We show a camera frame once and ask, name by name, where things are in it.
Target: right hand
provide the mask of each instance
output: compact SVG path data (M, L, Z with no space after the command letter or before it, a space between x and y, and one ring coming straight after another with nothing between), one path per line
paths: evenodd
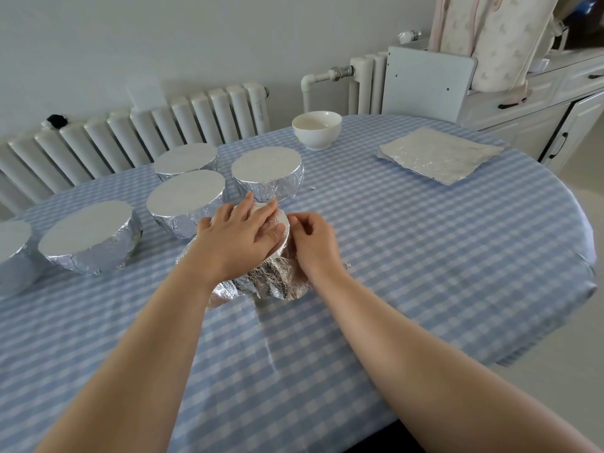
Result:
M288 214L298 262L311 283L344 272L333 228L317 213Z

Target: foil-covered container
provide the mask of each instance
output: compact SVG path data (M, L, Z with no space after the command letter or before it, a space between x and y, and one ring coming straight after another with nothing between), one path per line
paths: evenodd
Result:
M159 179L166 181L179 174L195 170L220 173L221 163L215 146L206 143L185 144L162 154L154 164Z
M265 204L254 204L252 212ZM215 309L230 300L245 295L256 295L260 299L275 297L291 301L302 297L308 289L310 282L298 264L295 255L295 245L289 233L288 218L281 210L271 217L260 228L259 236L276 223L285 225L285 232L275 251L269 255L259 266L236 280L223 281L215 287L210 295L207 310ZM182 254L176 258L176 263L185 257L193 239Z
M304 181L300 154L289 148L267 146L245 153L231 166L242 194L252 192L258 202L294 197Z
M177 238L197 234L201 218L214 216L227 198L225 179L211 170L183 173L155 188L147 199L147 210L157 224Z
M110 200L57 222L44 234L38 249L66 270L101 275L124 268L142 235L143 226L132 206Z
M0 299L30 287L47 265L37 250L38 238L25 221L0 223Z

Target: radiator pipe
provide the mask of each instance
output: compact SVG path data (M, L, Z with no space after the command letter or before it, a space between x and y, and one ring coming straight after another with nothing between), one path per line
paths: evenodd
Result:
M310 88L314 83L320 83L322 81L339 81L342 78L348 78L354 76L355 68L352 66L339 67L335 66L326 73L318 75L306 75L302 78L300 87L302 88L302 98L304 99L304 112L310 112Z

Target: white wall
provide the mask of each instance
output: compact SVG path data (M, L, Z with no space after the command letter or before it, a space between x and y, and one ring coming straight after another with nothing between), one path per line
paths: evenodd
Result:
M169 97L257 80L273 127L302 111L301 77L429 28L435 0L0 0L0 136L51 113L131 106L127 83L157 76ZM345 113L344 83L315 109Z

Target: white bowl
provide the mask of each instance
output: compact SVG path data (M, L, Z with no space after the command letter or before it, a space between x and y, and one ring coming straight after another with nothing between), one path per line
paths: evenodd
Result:
M342 130L342 116L331 111L300 114L292 121L298 141L311 151L323 151L332 145Z

